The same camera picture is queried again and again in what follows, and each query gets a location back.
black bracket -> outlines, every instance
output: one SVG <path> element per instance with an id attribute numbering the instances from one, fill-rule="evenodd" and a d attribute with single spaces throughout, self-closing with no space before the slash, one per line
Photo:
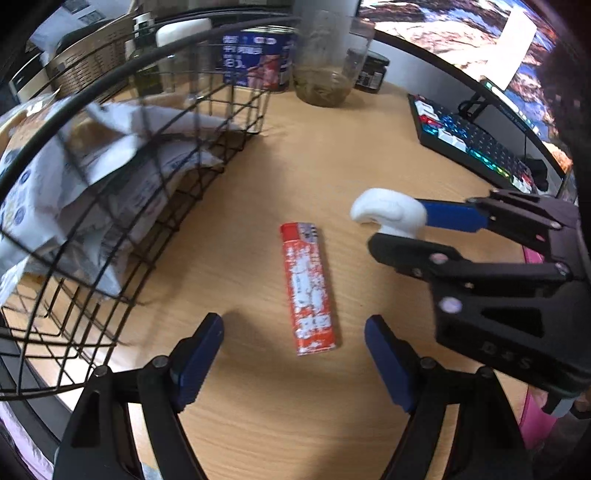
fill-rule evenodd
<path id="1" fill-rule="evenodd" d="M 194 402 L 223 340 L 222 318 L 209 313 L 169 357 L 113 373 L 95 368 L 66 427 L 54 480 L 143 480 L 129 403 L 140 403 L 163 478 L 207 480 L 178 414 Z"/>
<path id="2" fill-rule="evenodd" d="M 462 102 L 458 107 L 457 114 L 462 118 L 474 123 L 474 121 L 481 115 L 481 113 L 489 106 L 490 103 L 486 99 L 475 93 L 470 100 Z"/>
<path id="3" fill-rule="evenodd" d="M 591 289 L 578 208 L 507 190 L 466 203 L 420 201 L 428 225 L 488 229 L 545 259 L 475 263 L 447 245 L 375 234 L 368 246 L 378 262 L 429 283 L 438 343 L 558 399 L 585 391 L 591 385 Z"/>
<path id="4" fill-rule="evenodd" d="M 410 414 L 381 480 L 423 480 L 439 440 L 446 407 L 459 404 L 444 480 L 528 480 L 531 463 L 511 405 L 495 373 L 446 370 L 419 358 L 383 318 L 365 325 L 365 342 L 392 401 Z"/>

wooden desk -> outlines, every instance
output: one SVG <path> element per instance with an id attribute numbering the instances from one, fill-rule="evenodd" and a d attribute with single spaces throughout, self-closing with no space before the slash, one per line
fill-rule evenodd
<path id="1" fill-rule="evenodd" d="M 212 480 L 378 479 L 407 422 L 388 397 L 363 341 L 381 313 L 420 355 L 448 368 L 475 362 L 434 341 L 427 284 L 376 263 L 366 242 L 377 229 L 349 218 L 370 187 L 460 201 L 490 185 L 422 147 L 404 92 L 353 91 L 322 109 L 293 92 L 274 95 L 266 127 L 184 221 L 150 278 L 115 349 L 130 368 L 167 353 L 207 312 L 223 315 L 226 339 L 197 402 L 181 415 Z M 285 292 L 279 226 L 314 222 L 342 338 L 333 352 L 297 357 Z M 427 229 L 478 261 L 521 262 L 521 247 L 489 232 Z M 525 385 L 502 377 L 517 414 Z M 449 408 L 430 478 L 440 478 L 454 430 Z M 134 410 L 141 459 L 155 466 Z"/>

keyboard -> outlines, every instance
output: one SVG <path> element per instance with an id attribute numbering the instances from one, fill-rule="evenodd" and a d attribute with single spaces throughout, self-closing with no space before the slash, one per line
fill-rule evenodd
<path id="1" fill-rule="evenodd" d="M 421 145 L 500 189 L 537 193 L 530 169 L 492 136 L 420 95 L 408 95 Z"/>

black metal wire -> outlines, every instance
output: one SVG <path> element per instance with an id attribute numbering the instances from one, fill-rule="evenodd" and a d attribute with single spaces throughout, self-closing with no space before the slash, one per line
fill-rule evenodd
<path id="1" fill-rule="evenodd" d="M 0 400 L 37 398 L 74 390 L 84 384 L 96 366 L 109 363 L 113 350 L 119 345 L 126 321 L 138 304 L 141 291 L 156 268 L 159 257 L 180 230 L 184 218 L 193 206 L 202 200 L 215 178 L 221 175 L 235 155 L 245 148 L 248 140 L 261 131 L 267 113 L 269 91 L 264 88 L 262 82 L 255 82 L 254 87 L 242 90 L 239 95 L 237 82 L 247 77 L 248 72 L 219 68 L 211 64 L 203 68 L 199 56 L 208 50 L 221 55 L 222 37 L 225 34 L 234 34 L 254 27 L 265 28 L 269 25 L 294 25 L 296 22 L 296 17 L 274 16 L 225 25 L 156 48 L 110 72 L 103 68 L 99 48 L 70 66 L 70 69 L 75 69 L 85 59 L 94 58 L 99 66 L 100 78 L 72 96 L 21 148 L 15 160 L 0 177 L 0 199 L 6 199 L 26 166 L 43 145 L 56 137 L 66 154 L 67 164 L 86 187 L 85 193 L 92 196 L 92 201 L 84 206 L 79 218 L 72 219 L 75 221 L 71 222 L 69 231 L 64 232 L 66 241 L 51 254 L 26 249 L 22 242 L 2 229 L 3 241 L 12 241 L 38 264 L 44 265 L 47 272 L 26 287 L 19 285 L 9 301 L 0 308 L 2 325 L 7 325 L 0 327 L 0 338 L 11 340 L 19 349 L 18 354 L 14 351 L 0 351 L 0 356 L 19 358 L 18 375 L 14 378 L 15 387 L 4 388 L 0 385 Z M 117 48 L 122 45 L 124 39 L 131 38 L 132 35 L 114 39 L 101 48 Z M 267 45 L 263 45 L 263 54 L 256 74 L 260 74 L 266 66 L 266 48 Z M 172 84 L 175 90 L 181 87 L 179 80 L 185 75 L 188 91 L 181 91 L 186 94 L 186 99 L 191 100 L 185 101 L 184 108 L 166 125 L 152 131 L 148 124 L 147 100 L 138 97 L 135 101 L 142 113 L 142 137 L 145 138 L 143 146 L 125 166 L 101 180 L 100 184 L 91 184 L 80 166 L 81 154 L 77 155 L 68 146 L 66 139 L 61 136 L 60 129 L 75 115 L 84 111 L 88 104 L 103 98 L 105 92 L 110 93 L 110 89 L 122 80 L 171 54 L 181 52 L 188 54 L 189 69 L 176 75 Z M 60 72 L 51 80 L 54 81 L 60 75 L 69 72 L 70 70 Z M 84 85 L 82 79 L 77 81 L 80 87 Z M 158 158 L 158 146 L 173 138 L 165 133 L 169 127 L 184 115 L 192 113 L 195 114 L 192 136 L 183 139 L 194 142 L 194 148 L 181 158 L 174 168 L 165 171 Z M 210 116 L 218 114 L 222 121 L 217 128 L 205 131 L 201 117 L 197 113 Z M 232 130 L 236 126 L 239 126 L 239 131 Z M 219 158 L 222 161 L 221 165 L 214 168 L 205 167 L 202 163 L 204 151 Z M 178 180 L 179 172 L 187 162 L 193 161 L 192 158 L 197 158 L 195 168 L 184 174 L 183 188 L 173 191 L 171 182 L 173 179 Z M 106 195 L 111 188 L 120 187 L 141 165 L 151 165 L 150 172 L 156 174 L 157 185 L 153 185 L 153 189 L 150 187 L 147 199 L 137 211 L 134 211 L 133 218 L 123 218 L 112 210 Z M 146 211 L 155 202 L 163 200 L 165 205 L 151 230 L 143 239 L 134 237 L 134 228 Z M 69 272 L 61 260 L 67 255 L 68 248 L 79 233 L 86 216 L 96 209 L 100 209 L 105 218 L 109 219 L 110 237 L 108 243 L 103 242 L 101 245 L 98 273 L 93 273 L 92 278 Z M 103 275 L 109 267 L 115 265 L 121 254 L 128 258 L 126 274 L 119 279 L 121 290 L 117 293 L 99 288 Z M 86 368 L 73 371 L 68 367 L 72 362 L 78 362 L 78 367 L 86 365 Z M 52 365 L 49 369 L 51 378 L 44 377 L 44 383 L 41 382 L 39 388 L 25 388 L 24 372 L 29 369 L 38 370 L 42 367 L 41 363 L 45 367 Z"/>

monitor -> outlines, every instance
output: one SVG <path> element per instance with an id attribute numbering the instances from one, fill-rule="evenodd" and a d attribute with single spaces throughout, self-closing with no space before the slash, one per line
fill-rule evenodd
<path id="1" fill-rule="evenodd" d="M 556 161 L 560 173 L 570 170 L 569 149 L 560 139 L 537 73 L 556 47 L 557 34 L 525 3 L 362 0 L 358 15 L 376 23 L 382 33 L 377 40 L 383 40 L 384 34 L 403 40 L 443 60 L 438 66 L 453 66 L 475 80 L 478 93 L 484 87 L 500 100 L 502 104 L 496 104 L 505 112 L 508 108 L 514 122 L 517 119 L 522 129 L 529 130 L 528 137 L 549 160 Z"/>

